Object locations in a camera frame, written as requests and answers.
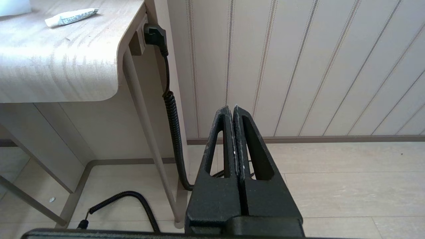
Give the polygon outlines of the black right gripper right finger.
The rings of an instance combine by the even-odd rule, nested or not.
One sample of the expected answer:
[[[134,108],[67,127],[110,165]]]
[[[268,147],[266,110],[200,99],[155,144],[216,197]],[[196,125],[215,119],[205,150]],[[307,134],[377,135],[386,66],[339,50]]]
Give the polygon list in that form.
[[[233,129],[243,215],[302,219],[254,119],[239,106],[233,110]]]

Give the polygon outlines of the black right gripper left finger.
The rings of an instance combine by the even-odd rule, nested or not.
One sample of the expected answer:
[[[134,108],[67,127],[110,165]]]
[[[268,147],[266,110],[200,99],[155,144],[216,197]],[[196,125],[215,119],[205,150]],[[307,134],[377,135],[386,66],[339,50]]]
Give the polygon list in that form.
[[[223,178],[211,176],[211,166],[219,132],[222,132],[224,137]],[[220,234],[229,219],[240,215],[238,175],[233,144],[232,114],[229,107],[225,106],[220,108],[214,116],[195,186],[186,210],[185,233]]]

